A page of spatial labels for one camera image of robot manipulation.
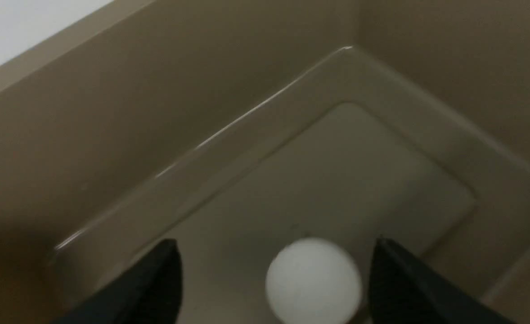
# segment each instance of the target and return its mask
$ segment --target beige wall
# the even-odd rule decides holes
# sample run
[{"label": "beige wall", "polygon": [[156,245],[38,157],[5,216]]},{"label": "beige wall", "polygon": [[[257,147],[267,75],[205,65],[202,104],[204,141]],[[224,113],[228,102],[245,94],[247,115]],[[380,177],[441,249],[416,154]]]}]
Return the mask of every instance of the beige wall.
[{"label": "beige wall", "polygon": [[60,310],[41,273],[6,261],[0,260],[0,324],[51,322]]},{"label": "beige wall", "polygon": [[354,6],[117,0],[0,68],[0,235],[64,238],[344,43]]},{"label": "beige wall", "polygon": [[364,0],[359,42],[530,160],[530,0]]}]

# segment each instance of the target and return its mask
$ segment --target ping pong ball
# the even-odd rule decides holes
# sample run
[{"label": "ping pong ball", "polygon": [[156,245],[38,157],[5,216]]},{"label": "ping pong ball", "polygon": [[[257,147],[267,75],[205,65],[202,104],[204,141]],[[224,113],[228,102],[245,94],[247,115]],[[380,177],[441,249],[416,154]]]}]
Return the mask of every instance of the ping pong ball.
[{"label": "ping pong ball", "polygon": [[265,293],[284,324],[346,324],[361,303],[362,281],[343,248],[322,238],[304,238],[271,262]]}]

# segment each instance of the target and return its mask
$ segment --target white surface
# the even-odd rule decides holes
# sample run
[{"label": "white surface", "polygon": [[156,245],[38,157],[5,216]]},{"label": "white surface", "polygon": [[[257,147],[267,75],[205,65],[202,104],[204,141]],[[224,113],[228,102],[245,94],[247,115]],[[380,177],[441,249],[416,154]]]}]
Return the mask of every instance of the white surface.
[{"label": "white surface", "polygon": [[0,65],[112,0],[0,0]]},{"label": "white surface", "polygon": [[320,238],[284,248],[271,263],[267,301],[285,324],[346,324],[361,302],[362,281],[353,258]]}]

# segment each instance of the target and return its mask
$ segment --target white ball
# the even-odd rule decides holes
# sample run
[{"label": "white ball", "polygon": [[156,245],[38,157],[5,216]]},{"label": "white ball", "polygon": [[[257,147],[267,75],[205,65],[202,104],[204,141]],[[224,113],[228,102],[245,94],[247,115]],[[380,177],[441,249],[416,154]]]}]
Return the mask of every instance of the white ball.
[{"label": "white ball", "polygon": [[265,283],[273,313],[285,324],[346,324],[361,302],[353,259],[322,238],[304,238],[273,260]]}]

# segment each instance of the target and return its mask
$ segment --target beige bin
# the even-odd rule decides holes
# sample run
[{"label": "beige bin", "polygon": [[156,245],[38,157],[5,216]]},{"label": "beige bin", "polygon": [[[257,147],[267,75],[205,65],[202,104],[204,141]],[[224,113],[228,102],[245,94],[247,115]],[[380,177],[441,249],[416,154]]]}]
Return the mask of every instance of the beige bin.
[{"label": "beige bin", "polygon": [[180,324],[275,323],[283,246],[333,240],[366,277],[380,234],[529,324],[508,147],[530,160],[530,2],[115,0],[0,66],[0,324],[164,237]]}]

